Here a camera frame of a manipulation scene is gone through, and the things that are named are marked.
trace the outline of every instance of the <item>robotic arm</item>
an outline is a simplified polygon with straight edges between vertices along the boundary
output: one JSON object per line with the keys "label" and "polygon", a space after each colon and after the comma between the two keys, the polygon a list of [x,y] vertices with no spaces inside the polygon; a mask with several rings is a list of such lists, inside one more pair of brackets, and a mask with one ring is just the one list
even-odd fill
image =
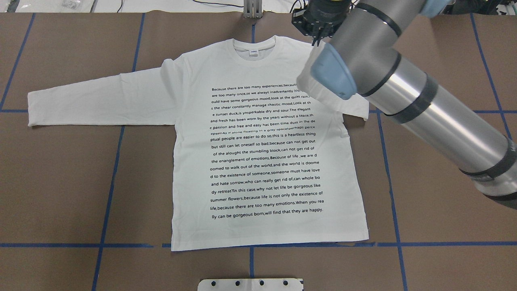
{"label": "robotic arm", "polygon": [[412,20],[437,15],[448,0],[311,0],[293,24],[313,44],[332,40],[312,77],[342,99],[359,93],[394,122],[440,151],[486,197],[517,209],[515,143],[392,48]]}

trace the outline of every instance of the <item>white t-shirt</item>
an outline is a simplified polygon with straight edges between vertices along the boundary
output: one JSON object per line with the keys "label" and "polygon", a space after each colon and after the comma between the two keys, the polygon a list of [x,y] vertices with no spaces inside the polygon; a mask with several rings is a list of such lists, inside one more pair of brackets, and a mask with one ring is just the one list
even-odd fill
{"label": "white t-shirt", "polygon": [[229,39],[28,95],[29,126],[174,124],[172,250],[368,239],[341,113],[297,90],[311,45]]}

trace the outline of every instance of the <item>brown surface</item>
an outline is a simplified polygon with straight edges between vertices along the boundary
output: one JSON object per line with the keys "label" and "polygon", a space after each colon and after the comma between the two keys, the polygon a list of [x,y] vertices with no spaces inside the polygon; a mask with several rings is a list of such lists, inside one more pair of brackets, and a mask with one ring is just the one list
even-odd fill
{"label": "brown surface", "polygon": [[[2,90],[31,16],[0,14]],[[500,27],[515,29],[517,19],[475,19],[503,109],[515,110],[516,66],[506,50],[514,50],[515,34]],[[141,13],[36,14],[3,109],[26,109],[32,90],[131,71],[141,20]],[[144,20],[137,69],[227,38],[250,41],[254,23],[255,41],[274,34],[307,40],[287,14],[268,12],[256,21],[236,12],[153,11]],[[503,36],[512,38],[501,41]],[[498,109],[468,15],[419,17],[397,49],[472,108]],[[498,112],[481,116],[505,132]],[[505,118],[515,138],[517,114]],[[515,289],[517,212],[483,197],[456,167],[403,128],[385,117],[381,122],[400,239],[421,242],[400,247],[408,290]],[[0,112],[0,289],[91,290],[102,246],[97,290],[195,290],[201,279],[252,274],[303,278],[305,290],[403,290],[377,114],[366,123],[353,117],[345,123],[371,246],[171,253],[173,127],[125,127],[106,217],[119,126],[28,128],[27,113]],[[105,243],[116,245],[100,244],[105,221]],[[425,246],[440,241],[460,243]],[[513,245],[494,246],[498,242]],[[67,243],[93,245],[65,248],[77,246]]]}

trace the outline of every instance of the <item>neckline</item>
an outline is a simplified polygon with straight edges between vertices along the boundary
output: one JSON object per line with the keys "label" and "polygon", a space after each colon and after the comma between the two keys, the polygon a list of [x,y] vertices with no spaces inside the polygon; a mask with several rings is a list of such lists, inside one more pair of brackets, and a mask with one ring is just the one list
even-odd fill
{"label": "neckline", "polygon": [[[250,61],[245,60],[240,55],[237,54],[235,51],[235,48],[245,49],[245,50],[261,50],[266,48],[273,48],[273,51],[270,52],[269,55],[267,55],[265,58],[256,60],[256,61]],[[265,65],[267,63],[270,63],[272,60],[274,60],[277,55],[280,53],[282,47],[282,38],[278,37],[276,35],[273,35],[269,39],[266,39],[261,42],[257,43],[248,43],[248,42],[242,42],[238,41],[234,38],[229,39],[226,41],[226,49],[228,50],[228,53],[230,54],[230,57],[236,61],[240,65],[249,66],[249,67],[259,67],[262,65]]]}

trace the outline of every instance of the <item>blue joint cap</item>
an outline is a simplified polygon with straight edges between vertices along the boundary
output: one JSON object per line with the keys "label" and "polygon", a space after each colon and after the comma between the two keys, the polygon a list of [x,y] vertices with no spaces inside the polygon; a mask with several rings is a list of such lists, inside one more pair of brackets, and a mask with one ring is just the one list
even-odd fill
{"label": "blue joint cap", "polygon": [[329,43],[311,67],[311,76],[343,100],[357,93],[357,85],[345,62]]}
{"label": "blue joint cap", "polygon": [[433,18],[442,11],[450,0],[427,0],[420,14]]}

